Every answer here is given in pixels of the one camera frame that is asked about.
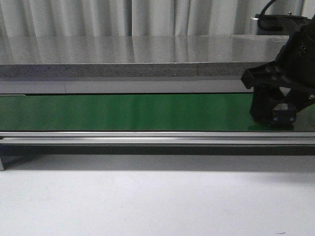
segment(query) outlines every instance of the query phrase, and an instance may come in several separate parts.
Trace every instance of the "white floor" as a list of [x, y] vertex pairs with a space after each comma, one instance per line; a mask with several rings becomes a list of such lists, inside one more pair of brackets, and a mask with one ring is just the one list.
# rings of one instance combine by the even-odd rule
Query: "white floor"
[[0, 172], [0, 235], [314, 236], [314, 159], [34, 158]]

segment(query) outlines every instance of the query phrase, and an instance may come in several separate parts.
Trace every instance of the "gray countertop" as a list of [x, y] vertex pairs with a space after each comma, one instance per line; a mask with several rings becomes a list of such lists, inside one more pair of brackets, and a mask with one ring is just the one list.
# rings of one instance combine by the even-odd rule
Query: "gray countertop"
[[0, 37], [0, 77], [235, 76], [287, 36]]

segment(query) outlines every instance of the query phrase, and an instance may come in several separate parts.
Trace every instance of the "conveyor belt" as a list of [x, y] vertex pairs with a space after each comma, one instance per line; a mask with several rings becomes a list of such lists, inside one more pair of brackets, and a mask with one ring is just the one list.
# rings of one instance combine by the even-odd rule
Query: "conveyor belt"
[[[250, 93], [1, 96], [1, 131], [275, 131]], [[314, 131], [315, 107], [294, 131]]]
[[293, 129], [255, 123], [252, 94], [0, 97], [0, 144], [315, 144], [315, 107]]

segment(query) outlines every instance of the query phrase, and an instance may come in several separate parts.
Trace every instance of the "white curtain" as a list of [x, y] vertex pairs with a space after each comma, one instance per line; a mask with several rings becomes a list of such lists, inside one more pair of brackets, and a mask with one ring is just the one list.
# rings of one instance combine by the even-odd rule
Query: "white curtain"
[[315, 0], [304, 0], [302, 15], [312, 18], [315, 14]]
[[[268, 1], [0, 0], [0, 35], [244, 34]], [[303, 3], [278, 0], [268, 13], [300, 15]]]

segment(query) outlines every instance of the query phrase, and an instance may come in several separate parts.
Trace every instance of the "aluminum rail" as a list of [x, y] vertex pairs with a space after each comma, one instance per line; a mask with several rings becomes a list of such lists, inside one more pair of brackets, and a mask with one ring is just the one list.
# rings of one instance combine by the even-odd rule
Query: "aluminum rail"
[[315, 145], [315, 132], [0, 132], [0, 145]]

